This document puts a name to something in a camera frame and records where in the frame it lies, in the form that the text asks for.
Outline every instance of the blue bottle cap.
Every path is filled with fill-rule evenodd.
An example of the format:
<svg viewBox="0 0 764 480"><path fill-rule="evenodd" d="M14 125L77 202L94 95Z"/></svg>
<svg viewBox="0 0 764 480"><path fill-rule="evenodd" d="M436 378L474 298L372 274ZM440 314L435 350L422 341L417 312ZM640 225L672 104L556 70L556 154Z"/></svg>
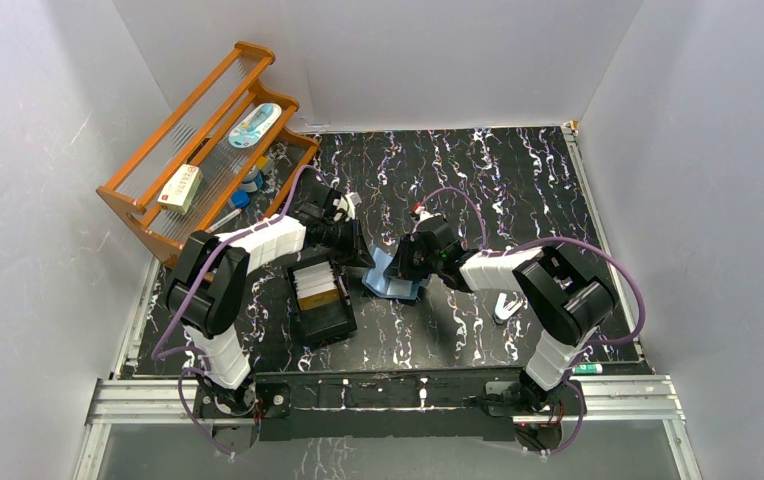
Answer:
<svg viewBox="0 0 764 480"><path fill-rule="evenodd" d="M249 195L243 190L238 190L229 197L229 206L232 208L244 208L249 205Z"/></svg>

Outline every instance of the marker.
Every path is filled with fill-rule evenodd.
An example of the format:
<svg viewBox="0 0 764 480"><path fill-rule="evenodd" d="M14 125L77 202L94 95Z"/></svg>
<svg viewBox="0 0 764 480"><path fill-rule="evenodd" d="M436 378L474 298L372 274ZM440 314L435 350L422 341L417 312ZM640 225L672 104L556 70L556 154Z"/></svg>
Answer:
<svg viewBox="0 0 764 480"><path fill-rule="evenodd" d="M226 215L225 217L221 218L220 220L217 220L217 222L214 225L208 227L205 230L205 233L212 233L213 231L217 230L218 228L222 227L223 225L226 225L227 223L229 223L229 220L232 220L233 218L237 217L238 215L241 214L241 212L242 212L242 210L240 208L238 208L236 210L232 210L228 215Z"/></svg>
<svg viewBox="0 0 764 480"><path fill-rule="evenodd" d="M599 363L580 363L573 367L574 375L597 375L603 373L603 366Z"/></svg>

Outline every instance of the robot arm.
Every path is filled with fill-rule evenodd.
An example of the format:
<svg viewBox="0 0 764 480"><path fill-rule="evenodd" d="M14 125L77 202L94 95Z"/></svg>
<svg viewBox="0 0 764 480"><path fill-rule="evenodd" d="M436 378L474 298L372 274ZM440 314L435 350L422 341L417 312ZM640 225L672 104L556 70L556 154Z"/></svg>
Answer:
<svg viewBox="0 0 764 480"><path fill-rule="evenodd" d="M575 247L505 253L465 249L441 215L418 207L414 231L404 235L386 274L420 281L437 274L454 290L515 291L526 295L544 330L535 355L510 392L521 408L540 411L561 388L597 326L614 310L617 294Z"/></svg>
<svg viewBox="0 0 764 480"><path fill-rule="evenodd" d="M210 363L207 377L198 377L201 387L233 411L247 410L254 399L247 395L252 369L233 328L247 276L279 257L313 246L331 248L343 265L373 266L361 223L355 218L357 197L344 195L315 177L312 171L302 172L285 215L231 233L194 232L168 280L164 302L176 311L206 259L221 242L237 238L213 262L181 320Z"/></svg>

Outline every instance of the green marker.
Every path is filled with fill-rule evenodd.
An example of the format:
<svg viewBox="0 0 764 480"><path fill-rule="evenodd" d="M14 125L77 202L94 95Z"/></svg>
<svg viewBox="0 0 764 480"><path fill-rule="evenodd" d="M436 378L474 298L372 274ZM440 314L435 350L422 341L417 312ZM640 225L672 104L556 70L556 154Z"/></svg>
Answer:
<svg viewBox="0 0 764 480"><path fill-rule="evenodd" d="M580 363L573 367L574 375L597 375L603 373L603 366L599 363Z"/></svg>

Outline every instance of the black box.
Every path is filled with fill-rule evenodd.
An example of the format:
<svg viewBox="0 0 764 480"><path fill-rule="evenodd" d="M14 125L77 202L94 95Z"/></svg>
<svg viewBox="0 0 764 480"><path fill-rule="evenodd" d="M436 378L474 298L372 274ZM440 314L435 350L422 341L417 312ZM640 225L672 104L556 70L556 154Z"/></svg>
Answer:
<svg viewBox="0 0 764 480"><path fill-rule="evenodd" d="M294 271L319 263L327 263L332 268L339 301L301 310L294 283ZM306 346L315 347L323 342L331 343L332 341L341 340L346 338L350 332L358 329L355 314L353 314L352 303L350 302L350 295L344 287L343 268L333 263L328 255L318 255L300 260L294 265L286 267L285 274L290 284L291 301L294 311L293 322Z"/></svg>

